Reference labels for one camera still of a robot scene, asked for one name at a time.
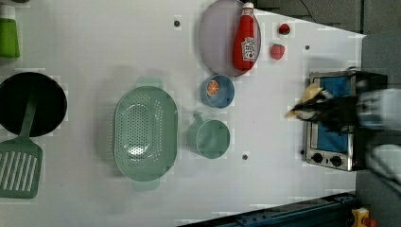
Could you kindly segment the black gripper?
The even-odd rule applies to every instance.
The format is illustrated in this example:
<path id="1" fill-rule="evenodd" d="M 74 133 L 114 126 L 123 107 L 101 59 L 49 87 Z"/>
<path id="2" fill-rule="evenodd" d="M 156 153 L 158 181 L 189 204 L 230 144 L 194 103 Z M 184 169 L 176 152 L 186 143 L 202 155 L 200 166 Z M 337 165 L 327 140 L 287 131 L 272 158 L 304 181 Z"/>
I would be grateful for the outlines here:
<path id="1" fill-rule="evenodd" d="M 357 98 L 355 96 L 332 97 L 318 106 L 318 115 L 314 120 L 322 123 L 328 131 L 345 134 L 357 126 Z"/>

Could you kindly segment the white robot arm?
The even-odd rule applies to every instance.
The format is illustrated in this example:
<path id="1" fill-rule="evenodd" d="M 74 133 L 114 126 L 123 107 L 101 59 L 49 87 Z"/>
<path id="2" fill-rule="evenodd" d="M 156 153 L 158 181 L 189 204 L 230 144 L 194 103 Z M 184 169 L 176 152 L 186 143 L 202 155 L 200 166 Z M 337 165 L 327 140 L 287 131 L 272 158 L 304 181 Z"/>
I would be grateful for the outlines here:
<path id="1" fill-rule="evenodd" d="M 400 90 L 383 89 L 360 96 L 323 99 L 323 89 L 315 88 L 315 96 L 295 105 L 287 117 L 322 123 L 337 135 L 355 134 L 357 130 L 373 134 L 365 141 L 363 152 L 366 167 L 383 183 L 400 193 L 400 174 L 375 152 L 377 147 L 400 147 L 394 134 L 400 132 Z"/>

